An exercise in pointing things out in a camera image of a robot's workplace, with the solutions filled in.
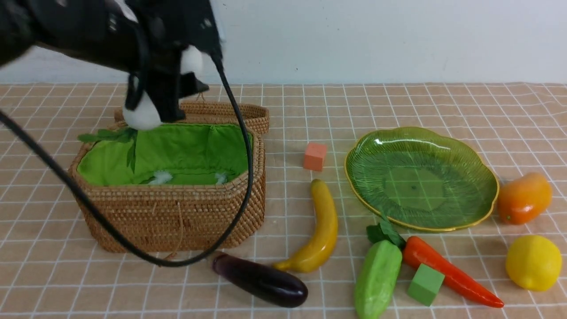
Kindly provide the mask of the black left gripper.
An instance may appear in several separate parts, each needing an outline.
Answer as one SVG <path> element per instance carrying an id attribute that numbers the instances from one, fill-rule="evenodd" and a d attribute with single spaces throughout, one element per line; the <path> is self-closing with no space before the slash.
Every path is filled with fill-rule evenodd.
<path id="1" fill-rule="evenodd" d="M 210 0 L 128 0 L 142 28 L 140 66 L 129 74 L 125 106 L 134 110 L 153 72 L 176 74 L 174 65 L 190 46 L 203 55 L 221 53 L 221 35 Z"/>

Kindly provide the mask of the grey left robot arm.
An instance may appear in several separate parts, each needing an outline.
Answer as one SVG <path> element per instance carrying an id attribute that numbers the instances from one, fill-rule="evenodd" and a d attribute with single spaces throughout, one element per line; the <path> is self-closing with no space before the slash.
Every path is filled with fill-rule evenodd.
<path id="1" fill-rule="evenodd" d="M 223 58 L 210 0 L 3 0 L 0 22 L 2 66 L 37 46 L 128 73 L 123 115 L 139 130 L 183 119 L 179 100 L 208 89 L 201 55 Z"/>

